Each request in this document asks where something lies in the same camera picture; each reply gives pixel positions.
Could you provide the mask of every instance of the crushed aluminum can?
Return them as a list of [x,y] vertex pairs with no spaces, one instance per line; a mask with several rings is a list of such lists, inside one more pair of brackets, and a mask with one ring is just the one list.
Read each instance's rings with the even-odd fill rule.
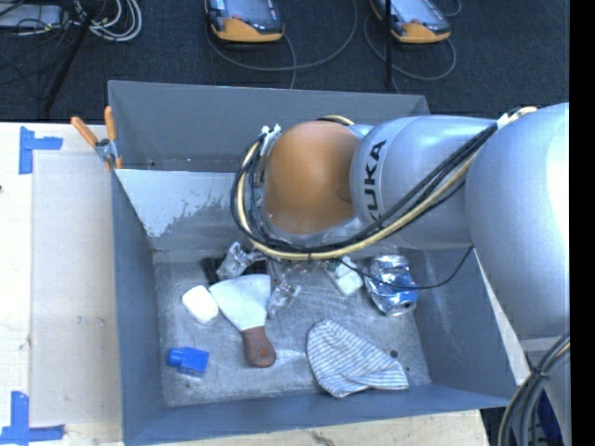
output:
[[388,316],[399,316],[416,308],[417,283],[411,277],[405,256],[377,256],[372,259],[365,288],[377,308]]

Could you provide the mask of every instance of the blue plastic block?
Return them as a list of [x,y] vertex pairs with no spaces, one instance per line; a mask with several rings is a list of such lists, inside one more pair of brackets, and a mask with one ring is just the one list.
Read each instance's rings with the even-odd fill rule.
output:
[[35,133],[27,127],[20,128],[19,174],[33,172],[33,151],[59,151],[62,147],[61,138],[35,138]]
[[30,441],[62,439],[64,425],[29,428],[29,396],[13,391],[11,399],[10,426],[0,431],[0,444],[28,446]]
[[178,367],[181,374],[203,376],[208,363],[208,352],[197,348],[171,348],[167,355],[167,363]]

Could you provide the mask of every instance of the black carpet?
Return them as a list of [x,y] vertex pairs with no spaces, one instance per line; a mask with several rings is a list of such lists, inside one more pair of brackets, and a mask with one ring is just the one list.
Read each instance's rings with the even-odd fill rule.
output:
[[[433,113],[490,118],[569,99],[570,0],[432,0],[453,15],[452,34],[430,45],[393,40],[391,85],[385,28],[368,0],[276,0],[285,37],[252,51],[213,43],[204,0],[137,1],[139,36],[114,43],[87,34],[53,94],[80,27],[34,36],[1,29],[0,121],[79,115],[102,124],[110,80],[398,91],[425,96]],[[44,111],[48,96],[54,98]]]

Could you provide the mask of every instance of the white sponge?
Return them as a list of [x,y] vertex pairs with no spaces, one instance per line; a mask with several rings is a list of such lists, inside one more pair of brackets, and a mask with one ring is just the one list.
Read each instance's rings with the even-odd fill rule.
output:
[[215,298],[202,285],[186,291],[182,296],[182,305],[200,323],[216,318],[219,312]]

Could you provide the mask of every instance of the striped cloth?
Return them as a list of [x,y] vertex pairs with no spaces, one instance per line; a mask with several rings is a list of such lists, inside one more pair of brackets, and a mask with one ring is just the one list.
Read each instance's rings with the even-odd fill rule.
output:
[[335,398],[370,387],[409,388],[399,361],[330,319],[310,329],[306,352],[316,380]]

